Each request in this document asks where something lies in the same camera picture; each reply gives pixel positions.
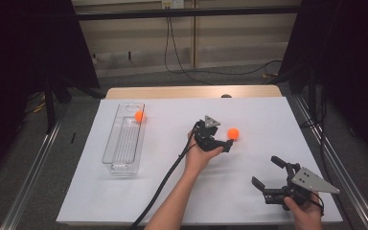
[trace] gray carpet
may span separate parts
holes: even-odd
[[[279,66],[279,63],[270,64],[267,66],[267,72],[276,73]],[[249,72],[256,67],[221,67],[209,70],[243,73]],[[189,75],[194,79],[207,81],[211,84],[262,84],[265,82],[265,79],[262,78],[264,71],[262,69],[247,75],[217,75],[212,73],[189,73]],[[102,86],[101,91],[104,93],[106,93],[108,88],[115,86],[203,85],[203,83],[190,80],[183,74],[168,72],[106,78],[100,79],[100,82]],[[304,118],[297,108],[293,96],[289,93],[288,83],[283,82],[278,86],[283,95],[287,97],[297,122],[302,124]],[[57,139],[50,150],[50,154],[47,156],[44,168],[40,172],[38,181],[24,209],[23,216],[17,223],[16,229],[115,229],[112,227],[70,227],[56,223],[59,208],[80,160],[84,143],[100,102],[77,90],[70,89],[70,92],[73,94],[73,100],[66,108]],[[306,94],[307,90],[303,93],[305,98],[307,98]],[[37,103],[36,100],[30,101],[28,109],[36,106]],[[62,106],[57,103],[57,111],[61,110],[61,108]],[[45,137],[45,131],[46,115],[44,109],[39,113],[29,113],[25,117],[22,128],[19,130],[15,140],[12,142],[10,150],[0,162],[0,226],[35,160],[35,156]],[[368,149],[359,137],[352,135],[349,124],[347,124],[343,116],[337,108],[333,107],[330,101],[328,102],[325,131],[347,171],[368,201]],[[328,169],[330,180],[336,187],[342,188],[331,166],[327,163],[326,168],[324,167],[319,154],[319,145],[310,129],[302,128],[302,132],[322,173],[325,175],[326,169]],[[335,199],[335,202],[344,217],[344,222],[327,224],[324,226],[324,229],[351,229],[350,223],[355,229],[365,229],[355,207],[343,190],[339,199],[342,206],[338,199]],[[229,226],[227,229],[262,228],[256,226]],[[183,229],[196,230],[207,229],[207,227],[183,227]],[[281,226],[279,228],[266,226],[264,229],[293,229],[293,226]]]

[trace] wall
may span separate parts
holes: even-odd
[[[74,0],[73,3],[76,12],[161,9],[161,1],[149,0],[98,0],[95,2]],[[299,0],[187,0],[185,8],[237,8],[299,4]],[[294,20],[295,14],[181,17],[172,18],[172,27],[181,63],[189,68],[211,67],[264,63],[283,58]],[[154,63],[136,63],[134,65],[136,68],[139,65],[149,67],[164,64],[163,58],[167,42],[167,19],[165,18],[82,21],[80,25],[91,54],[96,54],[97,57],[102,57],[107,61],[110,61],[109,54],[113,54],[114,57],[123,57],[124,61],[119,61],[114,67],[107,65],[107,68],[132,68],[133,65],[126,60],[127,52],[134,54],[134,58],[140,56],[154,61]],[[173,41],[170,39],[169,59],[174,58],[174,55]],[[172,69],[178,68],[177,61],[172,62],[175,63],[172,63]]]

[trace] white paper sheet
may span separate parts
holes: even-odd
[[[102,163],[116,109],[120,103],[144,103],[147,116],[139,172],[111,175]],[[216,139],[227,140],[230,127],[240,138],[230,152],[211,160],[198,178],[183,224],[282,224],[293,222],[281,205],[265,204],[251,184],[252,176],[267,188],[286,185],[286,170],[274,165],[277,155],[321,175],[286,98],[103,100],[57,221],[68,224],[129,224],[146,208],[165,174],[183,151],[187,133],[209,115],[219,121]],[[173,188],[184,167],[170,177],[143,222]],[[324,222],[342,221],[334,200],[325,203]]]

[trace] metal rail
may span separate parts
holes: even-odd
[[[149,11],[87,11],[75,14],[36,15],[37,17],[50,17],[57,19],[73,19],[78,21],[134,19],[157,17],[188,17],[188,16],[221,16],[246,14],[278,14],[309,12],[311,8],[300,6],[253,7],[253,8],[215,8],[215,9],[175,9],[175,10],[149,10]]]
[[[44,138],[43,144],[41,145],[40,150],[38,151],[38,154],[32,164],[32,167],[28,175],[26,176],[25,181],[23,182],[22,188],[18,192],[13,204],[11,205],[10,210],[5,216],[5,219],[2,222],[0,230],[16,229],[16,226],[23,215],[23,211],[26,208],[29,198],[32,195],[35,183],[38,180],[44,162],[46,161],[50,149],[56,140],[66,109],[67,107],[61,109],[59,118],[55,123],[54,127],[52,128],[51,132],[46,134],[46,137]]]
[[[303,113],[305,119],[307,121],[311,121],[311,115],[309,113],[307,103],[304,101],[304,99],[301,96],[297,96],[295,97],[295,100],[298,106],[300,107],[301,112]],[[312,126],[311,131],[315,135],[318,143],[320,143],[322,133],[321,127]],[[342,162],[337,156],[336,151],[334,150],[328,138],[325,135],[323,136],[323,138],[324,138],[324,154],[327,157],[327,160],[330,162],[331,166],[333,167],[333,170],[335,171],[340,183],[345,189],[346,194],[348,195],[349,199],[355,206],[357,213],[359,214],[364,225],[366,226],[366,229],[368,229],[368,202],[358,189],[357,185],[355,184],[351,176],[349,176],[348,172],[346,171],[345,167],[343,166]]]

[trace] transparent bin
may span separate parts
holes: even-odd
[[[112,174],[134,174],[139,170],[145,134],[144,103],[120,103],[109,135],[103,163]]]

